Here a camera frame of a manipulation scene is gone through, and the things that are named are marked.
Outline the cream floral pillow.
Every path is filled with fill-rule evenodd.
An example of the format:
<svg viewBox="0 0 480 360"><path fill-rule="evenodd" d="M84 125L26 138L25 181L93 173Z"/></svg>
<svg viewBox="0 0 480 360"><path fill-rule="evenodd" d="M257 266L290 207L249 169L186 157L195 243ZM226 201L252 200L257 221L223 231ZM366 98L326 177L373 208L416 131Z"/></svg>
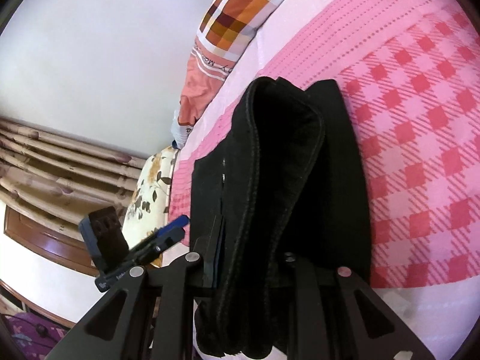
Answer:
<svg viewBox="0 0 480 360"><path fill-rule="evenodd" d="M178 150L169 146L145 161L122 227L130 249L152 235L154 230L168 224L177 154Z"/></svg>

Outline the purple patterned cloth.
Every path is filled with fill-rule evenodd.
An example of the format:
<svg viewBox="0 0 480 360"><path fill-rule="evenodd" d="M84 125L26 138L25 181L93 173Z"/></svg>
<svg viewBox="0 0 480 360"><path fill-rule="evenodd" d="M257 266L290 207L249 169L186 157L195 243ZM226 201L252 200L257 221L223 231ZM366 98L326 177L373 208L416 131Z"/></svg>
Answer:
<svg viewBox="0 0 480 360"><path fill-rule="evenodd" d="M2 314L1 321L26 359L45 359L68 333L62 325L27 312Z"/></svg>

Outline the orange plaid bolster pillow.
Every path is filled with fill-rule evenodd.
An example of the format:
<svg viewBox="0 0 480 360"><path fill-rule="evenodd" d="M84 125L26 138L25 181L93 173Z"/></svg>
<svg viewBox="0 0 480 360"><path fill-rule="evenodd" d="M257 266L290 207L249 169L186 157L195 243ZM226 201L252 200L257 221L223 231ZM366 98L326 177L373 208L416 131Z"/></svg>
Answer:
<svg viewBox="0 0 480 360"><path fill-rule="evenodd" d="M173 147L184 147L208 105L226 82L259 28L284 0L213 0L196 31L179 108Z"/></svg>

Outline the black denim pants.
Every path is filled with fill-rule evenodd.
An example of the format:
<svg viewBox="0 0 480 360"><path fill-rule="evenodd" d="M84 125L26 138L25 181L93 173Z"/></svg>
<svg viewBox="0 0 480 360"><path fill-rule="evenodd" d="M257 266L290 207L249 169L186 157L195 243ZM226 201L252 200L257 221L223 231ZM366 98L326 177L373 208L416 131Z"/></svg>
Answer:
<svg viewBox="0 0 480 360"><path fill-rule="evenodd" d="M283 348L293 306L293 259L328 275L349 267L368 280L371 221L356 135L338 84L300 89L260 77L231 127L193 168L190 242L217 230L216 289L195 313L208 355L253 359Z"/></svg>

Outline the pink checked bed sheet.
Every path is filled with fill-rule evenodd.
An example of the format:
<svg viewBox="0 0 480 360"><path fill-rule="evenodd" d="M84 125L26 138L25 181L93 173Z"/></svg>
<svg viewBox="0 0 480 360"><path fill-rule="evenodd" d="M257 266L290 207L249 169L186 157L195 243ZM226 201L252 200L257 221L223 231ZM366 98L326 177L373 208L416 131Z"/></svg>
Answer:
<svg viewBox="0 0 480 360"><path fill-rule="evenodd" d="M456 0L285 0L180 152L169 213L187 214L194 161L230 130L258 76L337 81L360 144L373 286L437 359L479 318L479 33Z"/></svg>

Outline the beige floral curtain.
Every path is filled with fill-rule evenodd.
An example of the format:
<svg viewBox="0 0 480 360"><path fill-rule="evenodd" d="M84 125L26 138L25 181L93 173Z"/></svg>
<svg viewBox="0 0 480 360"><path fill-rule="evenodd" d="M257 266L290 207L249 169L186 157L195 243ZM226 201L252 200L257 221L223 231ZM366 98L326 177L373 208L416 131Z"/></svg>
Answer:
<svg viewBox="0 0 480 360"><path fill-rule="evenodd" d="M1 203L80 240L87 214L125 216L145 159L41 129L1 121Z"/></svg>

